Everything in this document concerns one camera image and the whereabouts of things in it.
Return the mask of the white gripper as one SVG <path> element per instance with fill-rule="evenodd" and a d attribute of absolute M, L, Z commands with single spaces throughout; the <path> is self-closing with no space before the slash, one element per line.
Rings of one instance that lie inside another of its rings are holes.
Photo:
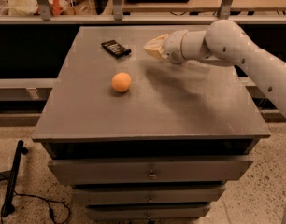
<path fill-rule="evenodd" d="M 171 63 L 184 63 L 185 58 L 182 54 L 182 40 L 187 33 L 187 30 L 178 30 L 170 35 L 160 35 L 148 41 L 144 50 L 148 55 L 157 60 L 168 60 Z"/>

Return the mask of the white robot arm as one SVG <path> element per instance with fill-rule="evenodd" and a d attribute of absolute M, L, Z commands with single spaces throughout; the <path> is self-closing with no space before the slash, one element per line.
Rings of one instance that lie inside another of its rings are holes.
<path fill-rule="evenodd" d="M 238 66 L 286 118 L 286 62 L 259 48 L 243 29 L 229 20 L 214 21 L 203 31 L 175 31 L 147 42 L 145 51 L 171 63 L 198 61 L 216 66 Z M 284 177 L 273 177 L 261 187 L 245 179 L 226 195 L 233 204 L 233 224 L 286 224 Z"/>

